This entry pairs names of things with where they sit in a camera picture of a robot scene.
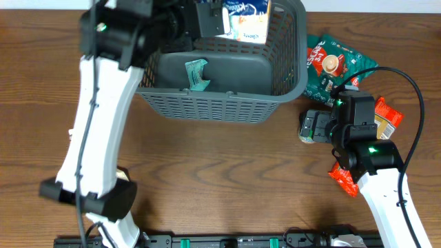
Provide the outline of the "small teal wipes packet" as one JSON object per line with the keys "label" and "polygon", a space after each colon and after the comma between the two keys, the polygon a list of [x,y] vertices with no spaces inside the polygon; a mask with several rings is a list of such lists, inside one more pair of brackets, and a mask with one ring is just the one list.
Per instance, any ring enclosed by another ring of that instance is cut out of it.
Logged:
{"label": "small teal wipes packet", "polygon": [[197,59],[185,63],[185,69],[189,79],[189,89],[191,91],[202,92],[209,85],[210,80],[203,79],[203,70],[206,64],[208,64],[208,62],[205,59]]}

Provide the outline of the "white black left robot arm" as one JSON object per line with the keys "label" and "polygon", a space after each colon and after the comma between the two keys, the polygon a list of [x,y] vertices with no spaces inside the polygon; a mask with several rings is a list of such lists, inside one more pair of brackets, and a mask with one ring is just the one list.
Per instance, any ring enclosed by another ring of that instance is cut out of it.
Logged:
{"label": "white black left robot arm", "polygon": [[141,247],[131,208],[135,182],[117,176],[127,113],[147,61],[158,50],[183,52],[225,32],[222,1],[93,1],[79,21],[81,88],[65,160],[39,193],[73,205],[106,247]]}

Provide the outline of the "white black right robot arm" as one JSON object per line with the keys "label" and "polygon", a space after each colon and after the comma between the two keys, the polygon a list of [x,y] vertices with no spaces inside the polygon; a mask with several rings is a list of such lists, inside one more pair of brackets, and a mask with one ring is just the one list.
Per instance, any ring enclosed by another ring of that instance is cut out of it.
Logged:
{"label": "white black right robot arm", "polygon": [[398,148],[393,141],[377,137],[374,119],[372,95],[343,91],[331,111],[303,112],[299,135],[315,143],[332,144],[331,153],[359,186],[385,247],[430,247]]}

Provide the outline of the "green Nescafe coffee bag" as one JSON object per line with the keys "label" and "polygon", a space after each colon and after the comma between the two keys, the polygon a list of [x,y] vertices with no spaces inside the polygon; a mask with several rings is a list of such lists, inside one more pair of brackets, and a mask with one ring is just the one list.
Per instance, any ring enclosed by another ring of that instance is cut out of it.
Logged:
{"label": "green Nescafe coffee bag", "polygon": [[334,104],[331,91],[355,73],[375,68],[378,63],[324,34],[307,37],[308,82],[303,95],[329,107]]}

